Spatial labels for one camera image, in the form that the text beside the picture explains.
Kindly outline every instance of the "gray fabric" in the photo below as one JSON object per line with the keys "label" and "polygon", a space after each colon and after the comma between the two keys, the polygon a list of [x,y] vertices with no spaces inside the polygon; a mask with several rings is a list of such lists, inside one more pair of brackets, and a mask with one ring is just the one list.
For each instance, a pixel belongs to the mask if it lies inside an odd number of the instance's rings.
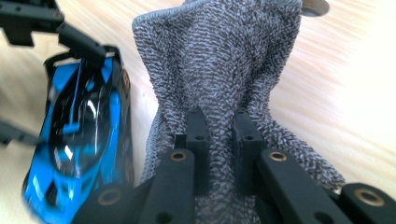
{"label": "gray fabric", "polygon": [[290,55],[300,25],[299,0],[187,1],[133,22],[134,38],[159,102],[142,181],[154,175],[186,114],[203,110],[210,143],[212,189],[196,198],[196,223],[259,223],[254,197],[235,192],[231,125],[247,111],[268,147],[290,152],[321,186],[344,183],[305,142],[279,126],[268,109],[271,89]]}

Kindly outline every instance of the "black plastic part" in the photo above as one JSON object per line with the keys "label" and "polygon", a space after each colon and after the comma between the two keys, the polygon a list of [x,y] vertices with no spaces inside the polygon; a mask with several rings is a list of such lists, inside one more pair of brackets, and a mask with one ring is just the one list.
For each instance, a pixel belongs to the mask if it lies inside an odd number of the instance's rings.
{"label": "black plastic part", "polygon": [[187,116],[186,149],[195,156],[195,193],[209,191],[209,135],[205,115],[199,107]]}
{"label": "black plastic part", "polygon": [[64,15],[55,1],[50,4],[45,1],[37,4],[0,1],[0,27],[11,45],[32,47],[33,31],[55,33],[63,21]]}
{"label": "black plastic part", "polygon": [[140,224],[192,224],[194,155],[187,149],[164,154],[156,170]]}
{"label": "black plastic part", "polygon": [[40,138],[0,120],[0,144],[8,145],[11,140],[17,140],[30,146],[36,146],[42,142]]}
{"label": "black plastic part", "polygon": [[264,147],[262,136],[249,115],[237,111],[233,117],[233,159],[235,186],[242,195],[255,193],[255,161]]}
{"label": "black plastic part", "polygon": [[284,223],[351,223],[289,153],[265,149],[257,165]]}
{"label": "black plastic part", "polygon": [[282,215],[274,204],[256,197],[256,211],[261,223],[266,224],[283,224]]}
{"label": "black plastic part", "polygon": [[347,184],[339,206],[354,223],[396,223],[396,202],[385,192],[365,184]]}
{"label": "black plastic part", "polygon": [[121,184],[102,186],[80,207],[72,223],[137,224],[151,185],[152,178],[134,189]]}
{"label": "black plastic part", "polygon": [[103,66],[106,58],[105,47],[65,22],[56,31],[59,34],[59,43],[69,47],[75,58],[83,58],[94,69]]}

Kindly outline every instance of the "metal ring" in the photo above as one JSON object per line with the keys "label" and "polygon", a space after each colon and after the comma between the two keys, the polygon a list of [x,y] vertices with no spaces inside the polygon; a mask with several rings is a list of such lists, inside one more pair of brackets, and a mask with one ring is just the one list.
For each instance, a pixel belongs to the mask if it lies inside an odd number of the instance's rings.
{"label": "metal ring", "polygon": [[172,153],[171,159],[172,161],[184,161],[187,159],[187,154],[181,151],[177,151]]}
{"label": "metal ring", "polygon": [[381,207],[385,205],[384,199],[370,189],[355,189],[354,193],[359,200],[371,206]]}
{"label": "metal ring", "polygon": [[119,189],[108,189],[100,194],[98,198],[98,202],[102,206],[109,206],[116,202],[118,202],[121,198],[121,191]]}
{"label": "metal ring", "polygon": [[287,157],[285,154],[283,154],[283,153],[281,153],[281,152],[277,152],[277,151],[271,152],[271,153],[269,154],[269,156],[270,156],[270,158],[271,158],[273,161],[285,161],[285,160],[288,159],[288,157]]}

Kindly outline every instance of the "black plastic bracket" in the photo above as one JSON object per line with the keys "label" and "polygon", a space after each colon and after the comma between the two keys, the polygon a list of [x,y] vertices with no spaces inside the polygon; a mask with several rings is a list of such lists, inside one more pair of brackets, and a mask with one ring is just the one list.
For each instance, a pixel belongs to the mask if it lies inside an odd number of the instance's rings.
{"label": "black plastic bracket", "polygon": [[0,27],[3,27],[11,45],[34,45],[33,31],[56,33],[64,22],[64,15],[55,1],[36,1],[38,4],[23,4],[0,1]]}
{"label": "black plastic bracket", "polygon": [[84,59],[95,69],[103,66],[106,58],[105,47],[65,22],[56,31],[59,34],[59,43],[69,47],[75,58]]}
{"label": "black plastic bracket", "polygon": [[205,115],[199,107],[187,115],[186,149],[195,156],[195,193],[209,191],[209,135]]}
{"label": "black plastic bracket", "polygon": [[291,154],[265,149],[257,165],[283,223],[352,223]]}
{"label": "black plastic bracket", "polygon": [[255,161],[264,147],[262,136],[249,115],[241,110],[233,117],[233,159],[235,187],[242,195],[255,193]]}
{"label": "black plastic bracket", "polygon": [[194,154],[174,149],[161,159],[139,224],[194,222]]}
{"label": "black plastic bracket", "polygon": [[34,137],[19,128],[13,127],[6,122],[0,120],[0,144],[8,145],[11,140],[17,140],[26,145],[36,146],[41,142],[41,139]]}

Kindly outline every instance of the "toy car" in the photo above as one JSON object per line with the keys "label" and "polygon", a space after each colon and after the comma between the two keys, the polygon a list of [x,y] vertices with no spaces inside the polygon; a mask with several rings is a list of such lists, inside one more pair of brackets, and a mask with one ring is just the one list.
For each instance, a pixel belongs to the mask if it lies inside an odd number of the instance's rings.
{"label": "toy car", "polygon": [[[70,223],[104,185],[134,183],[130,82],[118,49],[105,47],[103,66],[57,55],[46,62],[47,112],[22,198],[46,223]],[[103,197],[102,203],[110,196]]]}

